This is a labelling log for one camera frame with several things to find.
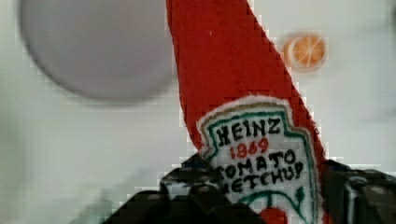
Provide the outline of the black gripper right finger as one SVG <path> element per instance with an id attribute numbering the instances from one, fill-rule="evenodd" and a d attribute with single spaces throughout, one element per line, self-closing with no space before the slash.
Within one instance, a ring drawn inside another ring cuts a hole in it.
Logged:
<path id="1" fill-rule="evenodd" d="M 396 181 L 392 175 L 324 163 L 323 198 L 333 224 L 396 224 Z"/>

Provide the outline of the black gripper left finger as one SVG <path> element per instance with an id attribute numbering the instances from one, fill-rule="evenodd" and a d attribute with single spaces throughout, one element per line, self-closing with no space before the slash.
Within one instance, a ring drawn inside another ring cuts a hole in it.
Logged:
<path id="1" fill-rule="evenodd" d="M 266 224 L 228 200 L 220 174 L 195 154 L 163 177 L 158 190 L 136 193 L 101 224 Z"/>

